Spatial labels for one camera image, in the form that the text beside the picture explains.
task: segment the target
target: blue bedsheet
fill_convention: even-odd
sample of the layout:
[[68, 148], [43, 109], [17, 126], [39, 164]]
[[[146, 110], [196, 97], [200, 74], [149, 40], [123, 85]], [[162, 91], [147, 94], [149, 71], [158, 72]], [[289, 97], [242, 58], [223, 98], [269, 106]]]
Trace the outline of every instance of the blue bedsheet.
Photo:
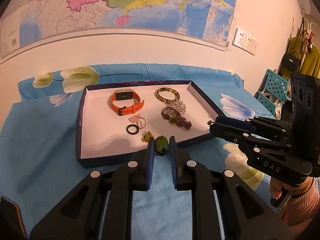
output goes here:
[[[180, 65], [117, 64], [91, 66], [98, 83], [193, 80], [228, 116], [252, 118], [270, 113], [246, 90], [238, 75]], [[19, 83], [22, 101], [12, 106], [0, 137], [0, 195], [15, 201], [27, 234], [90, 171], [76, 160], [76, 117], [82, 92], [65, 93], [65, 73], [52, 74], [50, 86], [35, 79]], [[237, 145], [215, 138], [190, 147], [191, 157], [207, 168], [232, 168], [270, 205], [269, 176], [246, 166]], [[102, 172], [118, 167], [99, 168]], [[191, 239], [191, 193], [177, 192], [168, 156], [156, 157], [151, 189], [134, 192], [132, 240]]]

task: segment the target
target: electrical outlet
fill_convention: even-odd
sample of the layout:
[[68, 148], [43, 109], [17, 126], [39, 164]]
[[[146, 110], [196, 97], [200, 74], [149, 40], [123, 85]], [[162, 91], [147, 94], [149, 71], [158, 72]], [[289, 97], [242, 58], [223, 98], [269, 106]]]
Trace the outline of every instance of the electrical outlet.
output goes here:
[[251, 38], [249, 35], [246, 36], [245, 38], [245, 42], [243, 45], [243, 49], [247, 52], [250, 52], [251, 47], [252, 47], [252, 43], [253, 43], [253, 38]]
[[242, 48], [244, 46], [246, 36], [247, 34], [243, 30], [237, 28], [233, 45], [236, 47]]
[[256, 55], [257, 54], [257, 50], [258, 50], [258, 42], [253, 40], [252, 41], [252, 46], [251, 46], [251, 49], [250, 49], [250, 53], [253, 54], [253, 55]]

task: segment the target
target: map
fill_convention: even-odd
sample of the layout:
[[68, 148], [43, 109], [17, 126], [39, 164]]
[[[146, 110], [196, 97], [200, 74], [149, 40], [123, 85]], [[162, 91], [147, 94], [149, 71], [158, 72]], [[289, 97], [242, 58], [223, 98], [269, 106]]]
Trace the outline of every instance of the map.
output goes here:
[[63, 33], [140, 28], [225, 47], [236, 0], [11, 0], [1, 17], [1, 58]]

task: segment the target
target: smartwatch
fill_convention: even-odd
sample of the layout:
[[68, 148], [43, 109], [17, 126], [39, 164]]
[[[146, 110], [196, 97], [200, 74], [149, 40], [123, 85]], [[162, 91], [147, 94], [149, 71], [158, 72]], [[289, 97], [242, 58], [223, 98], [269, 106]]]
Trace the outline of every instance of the smartwatch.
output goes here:
[[[135, 99], [137, 103], [132, 106], [124, 106], [121, 108], [113, 104], [114, 101], [121, 101], [121, 100], [128, 100], [128, 99]], [[144, 100], [141, 102], [139, 95], [131, 89], [117, 90], [111, 96], [111, 108], [119, 116], [125, 115], [125, 114], [134, 114], [135, 112], [139, 111], [143, 107], [143, 105], [144, 105]]]

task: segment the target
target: hanging clothes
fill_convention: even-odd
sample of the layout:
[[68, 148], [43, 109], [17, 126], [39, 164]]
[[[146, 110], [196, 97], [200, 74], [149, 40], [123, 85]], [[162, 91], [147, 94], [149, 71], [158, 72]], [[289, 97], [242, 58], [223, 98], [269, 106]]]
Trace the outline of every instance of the hanging clothes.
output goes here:
[[[303, 46], [301, 37], [292, 38], [292, 40], [290, 42], [290, 46], [287, 50], [287, 53], [291, 52], [292, 46], [294, 45], [296, 39], [298, 39], [298, 40], [293, 48], [292, 55], [295, 56], [296, 58], [299, 58], [301, 47]], [[312, 49], [310, 49], [309, 47], [307, 49], [308, 49], [308, 53], [306, 54], [306, 57], [304, 59], [303, 65], [302, 65], [299, 73], [313, 76], [313, 77], [318, 77], [318, 75], [320, 73], [320, 52], [315, 46], [313, 46]], [[290, 77], [291, 73], [292, 72], [290, 70], [288, 70], [285, 67], [282, 67], [280, 75], [282, 77], [283, 76]]]

